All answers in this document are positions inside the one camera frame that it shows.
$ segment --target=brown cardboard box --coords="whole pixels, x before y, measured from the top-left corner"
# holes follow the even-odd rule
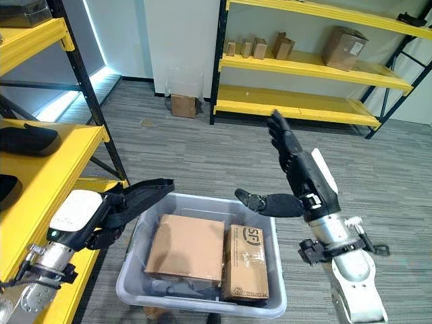
[[[222,277],[221,221],[162,215],[145,272],[156,278],[187,277],[216,286]]]
[[[248,57],[250,57],[251,52],[252,52],[252,41],[248,39],[244,39],[240,54],[242,54],[242,57],[244,59],[247,59]]]
[[[167,308],[144,306],[144,312],[146,313],[147,319],[158,319],[160,316],[170,313],[171,310]]]
[[[231,225],[225,245],[226,300],[268,299],[269,284],[265,264],[263,231]]]
[[[195,118],[196,98],[172,94],[171,113],[173,116]]]
[[[267,42],[265,41],[265,39],[255,37],[253,46],[254,58],[264,59],[266,50]]]
[[[230,41],[227,44],[227,56],[234,56],[236,54],[236,42]]]
[[[294,47],[294,41],[286,38],[285,32],[279,32],[273,46],[273,56],[276,59],[287,59]]]
[[[335,27],[322,54],[324,64],[350,71],[367,41],[366,36],[357,30]]]

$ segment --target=sf logo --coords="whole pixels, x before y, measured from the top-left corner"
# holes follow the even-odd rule
[[[243,238],[250,245],[260,245],[258,230],[256,228],[245,227],[243,229]]]

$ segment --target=gray plastic bin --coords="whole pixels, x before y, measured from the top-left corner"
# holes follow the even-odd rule
[[[161,214],[183,215],[225,222],[225,232],[231,224],[247,225],[263,229],[269,299],[265,307],[240,306],[231,302],[180,298],[172,296],[149,296],[152,279],[144,273],[152,239]],[[284,279],[275,221],[259,216],[234,200],[168,194],[155,206],[145,211],[138,220],[132,236],[130,249],[117,279],[116,291],[126,304],[176,308],[188,311],[220,313],[246,317],[272,319],[281,316],[287,306]]]

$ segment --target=black shelf frame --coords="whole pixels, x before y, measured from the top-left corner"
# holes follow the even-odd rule
[[[426,5],[424,6],[422,12],[418,16],[419,19],[425,19],[426,16],[429,14],[429,12],[432,10],[432,0],[428,0]],[[412,82],[412,90],[408,95],[406,96],[400,96],[400,98],[387,110],[387,100],[389,96],[390,89],[385,89],[385,94],[383,98],[383,104],[381,106],[381,113],[379,114],[379,117],[377,117],[378,121],[381,123],[381,125],[376,128],[372,129],[369,127],[369,134],[366,135],[366,139],[370,140],[377,132],[378,130],[383,127],[383,125],[386,123],[386,121],[399,109],[402,103],[414,92],[417,86],[423,81],[424,78],[429,74],[429,72],[432,70],[432,59],[428,64],[424,64],[423,62],[419,61],[415,57],[407,54],[404,50],[406,46],[411,43],[414,39],[417,37],[405,35],[402,42],[400,42],[398,48],[394,51],[394,53],[391,55],[391,57],[388,59],[385,66],[389,68],[391,71],[394,71],[394,68],[396,66],[396,60],[399,57],[399,55],[404,55],[407,58],[411,59],[413,62],[419,64],[423,70],[422,72],[416,77],[416,79]],[[369,98],[369,96],[372,94],[372,92],[375,90],[376,86],[370,86],[364,93],[363,97],[360,99],[362,103],[365,103],[366,100]]]
[[[129,183],[129,179],[126,175],[122,160],[120,159],[119,153],[115,147],[113,138],[109,131],[107,122],[105,121],[105,118],[103,116],[101,105],[96,98],[95,90],[93,89],[90,78],[88,77],[88,73],[82,60],[78,44],[76,43],[74,33],[72,32],[72,28],[70,26],[68,15],[66,14],[65,7],[63,6],[63,2],[61,0],[47,0],[47,3],[49,9],[51,10],[51,15],[53,16],[53,18],[64,18],[70,37],[75,46],[75,49],[73,51],[66,51],[66,54],[67,58],[69,59],[70,65],[74,71],[78,84],[8,81],[2,82],[1,85],[19,86],[25,88],[72,90],[81,92],[91,112],[91,118],[86,122],[86,124],[88,125],[91,123],[91,121],[94,121],[97,126],[105,127],[105,130],[107,131],[109,137],[109,142],[105,142],[104,144],[115,169],[113,169],[112,167],[110,167],[96,157],[91,157],[90,160],[99,167],[103,168],[105,171],[117,177],[118,179],[122,181],[127,181]],[[35,116],[31,115],[30,113],[10,101],[8,98],[0,95],[0,114],[5,118],[17,119],[14,111],[25,119],[37,121],[37,118],[35,118]]]
[[[217,104],[217,93],[219,90],[219,80],[221,76],[221,72],[219,71],[219,62],[222,59],[223,55],[223,44],[225,42],[225,31],[227,28],[227,20],[228,20],[228,10],[226,10],[226,0],[220,1],[219,6],[219,19],[217,23],[217,36],[216,36],[216,47],[215,47],[215,62],[213,64],[213,78],[212,78],[212,85],[211,85],[211,98],[210,98],[210,125],[214,125],[215,123],[215,114],[214,114],[214,107]],[[425,7],[423,8],[422,12],[418,16],[420,19],[425,19],[428,13],[432,9],[432,0],[428,0]],[[381,125],[377,129],[373,129],[369,127],[370,132],[366,135],[366,139],[371,139],[378,130],[386,123],[386,121],[398,110],[398,108],[401,106],[401,104],[413,93],[415,88],[423,81],[423,79],[428,75],[428,73],[432,70],[432,60],[428,64],[424,64],[415,57],[407,54],[404,52],[404,49],[406,45],[408,45],[410,42],[412,42],[417,37],[405,35],[404,39],[398,46],[398,48],[395,50],[395,52],[391,55],[385,66],[392,71],[394,70],[396,66],[396,59],[399,55],[405,55],[409,59],[413,60],[413,62],[419,64],[423,70],[418,75],[418,77],[414,80],[412,85],[412,90],[408,95],[405,97],[401,95],[401,97],[387,110],[387,100],[389,96],[389,88],[385,89],[383,104],[381,108],[380,116],[377,117]],[[372,94],[372,92],[375,90],[376,86],[370,86],[366,90],[366,92],[363,94],[361,98],[361,102],[365,103],[365,101],[369,98],[369,96]]]

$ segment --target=yellow metal shelf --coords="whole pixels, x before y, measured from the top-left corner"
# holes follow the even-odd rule
[[[293,51],[288,60],[274,59],[270,50],[267,51],[264,59],[254,59],[252,56],[245,59],[239,53],[234,56],[227,56],[224,53],[220,67],[296,74],[370,86],[384,86],[403,90],[404,95],[412,90],[409,83],[381,64],[357,61],[351,71],[342,71],[324,65],[319,55],[299,51]]]
[[[84,249],[72,257],[70,263],[75,265],[75,271],[78,273],[75,282],[72,285],[63,284],[52,303],[36,318],[34,323],[70,324],[72,322],[98,254],[98,250]]]
[[[64,51],[75,49],[63,18],[50,19],[34,28],[0,28],[0,33],[0,76],[57,41]]]
[[[74,189],[92,190],[95,192],[105,192],[114,188],[120,183],[123,188],[129,186],[127,180],[111,180],[105,178],[79,178],[76,180]]]
[[[432,30],[427,27],[415,27],[404,22],[399,22],[395,18],[381,17],[373,13],[344,9],[322,3],[300,2],[297,0],[227,0],[227,10],[230,8],[230,3],[287,10],[432,39]]]
[[[109,138],[104,127],[3,119],[0,128],[24,123],[57,130],[62,144],[48,157],[0,153],[0,172],[17,176],[22,195],[0,213],[0,280],[18,270],[29,243],[45,244],[48,224],[87,165],[98,145]]]
[[[229,111],[377,127],[379,121],[358,100],[243,86],[219,85],[214,113]]]

